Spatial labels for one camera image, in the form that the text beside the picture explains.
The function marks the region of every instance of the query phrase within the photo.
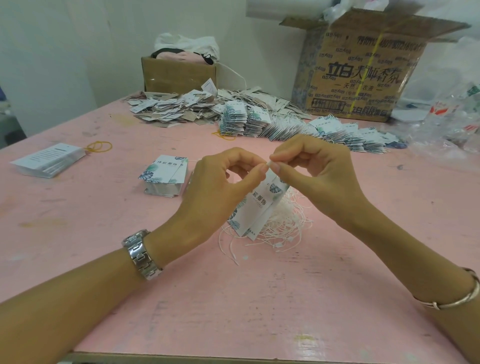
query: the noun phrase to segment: pink table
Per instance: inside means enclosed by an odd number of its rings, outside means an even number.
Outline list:
[[[160,154],[198,160],[241,146],[267,158],[279,144],[226,141],[214,131],[193,123],[143,125],[128,105],[114,102],[0,150],[0,301],[163,223],[180,198],[146,195],[137,179]],[[113,149],[53,179],[20,175],[8,163],[58,142],[95,140]],[[439,253],[480,271],[478,176],[429,165],[408,150],[352,157],[375,205]],[[296,249],[274,253],[238,241],[239,267],[222,255],[215,234],[116,308],[69,358],[466,363],[369,249],[317,210],[307,215],[314,224]]]

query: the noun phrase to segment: left hand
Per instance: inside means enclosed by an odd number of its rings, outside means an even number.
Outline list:
[[[242,178],[229,183],[229,173]],[[197,162],[183,201],[175,214],[189,225],[197,245],[209,239],[248,192],[265,179],[268,166],[261,157],[236,147]]]

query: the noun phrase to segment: cardboard box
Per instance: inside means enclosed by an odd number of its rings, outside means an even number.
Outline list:
[[[216,66],[142,57],[145,91],[186,94],[212,79],[216,84]]]
[[[427,42],[470,27],[405,14],[351,9],[330,26],[287,18],[307,30],[292,101],[307,113],[386,121]]]

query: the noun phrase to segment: metal watch band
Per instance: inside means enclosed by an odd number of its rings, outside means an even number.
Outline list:
[[[130,258],[132,258],[140,274],[147,280],[151,280],[162,272],[162,268],[156,266],[144,247],[144,237],[148,234],[150,234],[148,230],[140,230],[134,235],[124,239],[122,246],[128,250]]]
[[[463,269],[466,270],[468,273],[470,273],[473,279],[475,280],[475,287],[473,288],[472,292],[467,294],[464,298],[458,301],[455,301],[452,303],[446,303],[446,304],[438,304],[437,302],[423,302],[423,301],[420,301],[418,298],[415,298],[415,297],[414,298],[417,301],[419,301],[422,305],[426,307],[434,308],[435,310],[444,310],[446,308],[457,307],[457,306],[460,306],[461,304],[474,300],[475,297],[477,297],[478,294],[480,293],[480,280],[477,274],[475,273],[475,271],[473,271],[472,269],[469,269],[469,268],[463,268]]]

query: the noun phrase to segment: barcode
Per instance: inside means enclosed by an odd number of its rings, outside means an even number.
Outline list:
[[[312,100],[312,107],[318,109],[343,111],[345,101],[325,100],[323,98],[314,98]]]

